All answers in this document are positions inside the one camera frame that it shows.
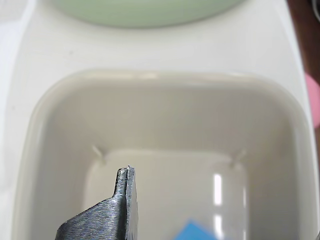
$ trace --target container inner wall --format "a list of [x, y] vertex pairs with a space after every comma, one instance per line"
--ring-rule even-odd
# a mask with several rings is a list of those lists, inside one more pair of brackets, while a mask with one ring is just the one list
[[43, 125], [25, 239], [54, 239], [64, 221], [112, 195], [127, 164], [137, 172], [140, 240], [172, 239], [189, 220], [220, 239], [298, 239], [289, 122], [272, 98], [246, 87], [78, 90]]

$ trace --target pink object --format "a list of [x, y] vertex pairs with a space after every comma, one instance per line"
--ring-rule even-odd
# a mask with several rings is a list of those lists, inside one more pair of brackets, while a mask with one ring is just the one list
[[305, 79], [309, 93], [313, 126], [317, 128], [320, 126], [320, 86], [308, 74], [305, 74]]

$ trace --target container bottom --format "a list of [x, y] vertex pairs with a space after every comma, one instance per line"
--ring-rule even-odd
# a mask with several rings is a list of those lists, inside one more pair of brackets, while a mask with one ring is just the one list
[[249, 239], [246, 170], [216, 152], [113, 151], [88, 171], [83, 210], [112, 196], [127, 165], [136, 170], [139, 239], [173, 239], [189, 221], [220, 240]]

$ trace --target light green bowl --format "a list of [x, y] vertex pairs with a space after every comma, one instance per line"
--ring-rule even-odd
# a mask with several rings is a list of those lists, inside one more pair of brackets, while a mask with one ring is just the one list
[[242, 0], [54, 0], [86, 21], [129, 28], [182, 24], [222, 12]]

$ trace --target blue object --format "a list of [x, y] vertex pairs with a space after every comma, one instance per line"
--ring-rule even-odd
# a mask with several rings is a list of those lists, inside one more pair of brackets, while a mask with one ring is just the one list
[[217, 240], [202, 227], [190, 222], [174, 240]]

